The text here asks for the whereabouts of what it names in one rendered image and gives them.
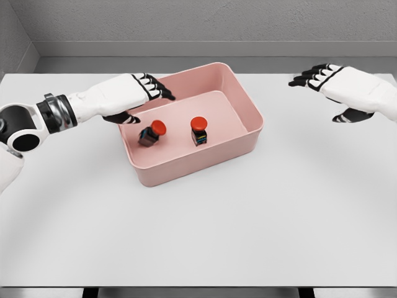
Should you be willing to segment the left robot hand striped fingers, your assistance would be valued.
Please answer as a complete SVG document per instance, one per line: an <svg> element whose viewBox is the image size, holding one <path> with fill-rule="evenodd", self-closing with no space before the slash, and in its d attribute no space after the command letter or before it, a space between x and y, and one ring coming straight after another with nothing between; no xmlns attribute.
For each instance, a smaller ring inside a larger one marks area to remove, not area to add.
<svg viewBox="0 0 397 298"><path fill-rule="evenodd" d="M103 99L99 115L114 124L137 124L140 119L128 111L154 99L176 97L157 78L148 73L122 74L97 85Z"/></svg>

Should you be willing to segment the right robot hand striped fingers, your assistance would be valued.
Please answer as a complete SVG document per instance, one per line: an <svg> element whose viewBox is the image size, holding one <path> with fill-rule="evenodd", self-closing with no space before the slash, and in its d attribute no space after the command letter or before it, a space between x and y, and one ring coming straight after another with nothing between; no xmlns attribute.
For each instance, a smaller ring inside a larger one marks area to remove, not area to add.
<svg viewBox="0 0 397 298"><path fill-rule="evenodd" d="M347 109L335 116L333 122L357 123L370 119L377 112L389 119L389 100L394 85L351 66L316 65L294 77L288 85L310 88L331 101L346 105Z"/></svg>

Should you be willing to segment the pink plastic basket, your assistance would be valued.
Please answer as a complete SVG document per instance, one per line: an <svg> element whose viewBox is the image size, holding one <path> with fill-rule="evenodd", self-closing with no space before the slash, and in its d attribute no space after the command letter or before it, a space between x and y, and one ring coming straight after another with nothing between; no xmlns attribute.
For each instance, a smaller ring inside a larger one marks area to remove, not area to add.
<svg viewBox="0 0 397 298"><path fill-rule="evenodd" d="M120 125L130 163L140 183L152 187L252 151L264 119L231 68L211 63L160 78L176 100L155 99L131 111L139 124ZM207 142L195 146L190 121L207 120ZM140 132L160 120L166 134L152 147Z"/></svg>

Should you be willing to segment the red button industrial switch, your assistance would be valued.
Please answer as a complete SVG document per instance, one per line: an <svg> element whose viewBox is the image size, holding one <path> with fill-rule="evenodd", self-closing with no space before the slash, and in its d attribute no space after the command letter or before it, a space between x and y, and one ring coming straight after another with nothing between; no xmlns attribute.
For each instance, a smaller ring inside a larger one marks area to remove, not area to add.
<svg viewBox="0 0 397 298"><path fill-rule="evenodd" d="M207 142L207 133L205 130L207 125L207 120L204 117L197 116L191 119L191 135L196 147Z"/></svg>
<svg viewBox="0 0 397 298"><path fill-rule="evenodd" d="M154 120L151 125L140 132L138 143L144 147L152 147L159 140L160 136L166 134L166 131L167 128L164 122Z"/></svg>

